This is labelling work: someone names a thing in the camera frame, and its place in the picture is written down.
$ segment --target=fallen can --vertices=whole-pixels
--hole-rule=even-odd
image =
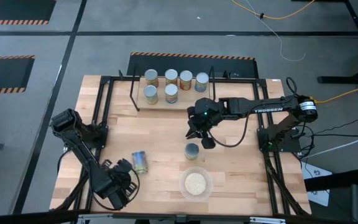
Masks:
[[[174,84],[169,84],[165,87],[165,100],[168,103],[178,101],[178,87]]]
[[[180,73],[180,88],[182,90],[189,90],[191,88],[191,79],[193,74],[191,71],[185,70]]]
[[[209,76],[205,72],[200,72],[196,77],[196,85],[194,88],[197,92],[204,92],[208,86]]]
[[[178,72],[175,69],[168,69],[165,71],[165,84],[178,85]]]
[[[158,87],[158,73],[154,69],[148,69],[144,73],[144,77],[146,78],[146,82],[148,85],[153,85]]]
[[[134,170],[138,174],[147,173],[146,153],[144,151],[132,153]]]
[[[150,105],[154,105],[158,102],[157,88],[153,85],[148,85],[144,88],[144,96],[146,102]]]

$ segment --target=can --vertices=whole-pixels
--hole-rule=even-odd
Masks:
[[[206,90],[206,87],[208,86],[208,80],[209,76],[205,72],[200,72],[197,74],[196,77],[196,85],[194,86],[194,89],[196,89],[197,92],[204,92]]]
[[[134,165],[134,170],[138,174],[147,173],[146,153],[144,151],[132,153],[132,161]]]
[[[144,96],[146,96],[146,102],[150,105],[154,105],[158,102],[157,88],[153,85],[148,85],[144,88]]]
[[[178,85],[178,72],[175,69],[168,69],[165,71],[165,84]]]
[[[165,87],[165,100],[168,103],[178,101],[178,87],[174,84],[169,84]]]
[[[198,152],[199,152],[198,146],[194,143],[189,143],[186,145],[185,148],[185,157],[188,160],[195,160],[198,157]]]
[[[144,73],[144,77],[146,78],[146,82],[148,85],[153,85],[158,87],[158,73],[154,69],[148,69]]]
[[[191,88],[191,79],[193,74],[191,71],[185,70],[180,73],[180,88],[182,90],[189,90]]]

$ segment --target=gray floor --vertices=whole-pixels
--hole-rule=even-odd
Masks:
[[[57,1],[47,26],[0,26],[0,30],[68,31],[74,24],[80,0]],[[256,10],[271,16],[291,13],[303,2],[251,1]],[[358,2],[352,1],[358,14]],[[344,4],[314,3],[296,17],[266,21],[276,31],[356,31]],[[252,14],[230,0],[199,1],[88,1],[80,31],[208,30],[268,31]],[[238,55],[255,57],[261,78],[293,77],[300,94],[318,100],[352,90],[356,85],[320,85],[320,75],[349,76],[358,71],[358,37],[282,37],[280,56],[276,37],[228,36],[104,36],[77,37],[53,114],[74,107],[83,75],[126,73],[131,52]],[[68,37],[0,37],[0,55],[36,55],[24,94],[0,95],[0,215],[10,212],[31,147],[56,79]],[[319,119],[310,126],[322,130],[358,119],[358,95],[318,107]],[[335,133],[358,134],[358,123]],[[314,152],[347,142],[344,138],[316,138]],[[46,211],[56,179],[62,142],[47,133],[24,212]],[[333,172],[358,169],[358,145],[316,156],[313,165]]]

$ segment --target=wooden shelf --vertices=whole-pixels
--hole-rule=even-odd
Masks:
[[[196,79],[193,78],[191,81],[191,88],[189,90],[182,90],[178,86],[178,101],[176,103],[167,103],[165,101],[165,77],[158,78],[159,86],[157,87],[158,102],[154,105],[150,105],[146,102],[146,97],[143,94],[144,88],[147,86],[146,79],[140,78],[139,89],[137,92],[136,105],[139,109],[148,110],[186,110],[190,106],[194,106],[195,102],[200,98],[210,98],[209,84],[207,89],[199,93],[194,89],[196,85]]]

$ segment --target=can lid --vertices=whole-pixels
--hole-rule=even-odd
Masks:
[[[145,73],[144,73],[144,77],[147,80],[153,80],[157,77],[157,71],[154,69],[148,69]]]
[[[151,97],[157,94],[157,88],[153,85],[148,85],[144,88],[144,95]]]
[[[193,78],[193,74],[191,71],[184,70],[180,73],[180,79],[183,81],[190,81]]]
[[[175,69],[168,69],[165,72],[165,78],[167,78],[169,80],[174,80],[174,79],[178,78],[178,72]]]
[[[209,80],[209,76],[205,72],[200,72],[199,74],[197,74],[196,79],[199,83],[207,83]]]
[[[178,87],[174,84],[169,84],[165,87],[165,93],[173,96],[178,93]]]

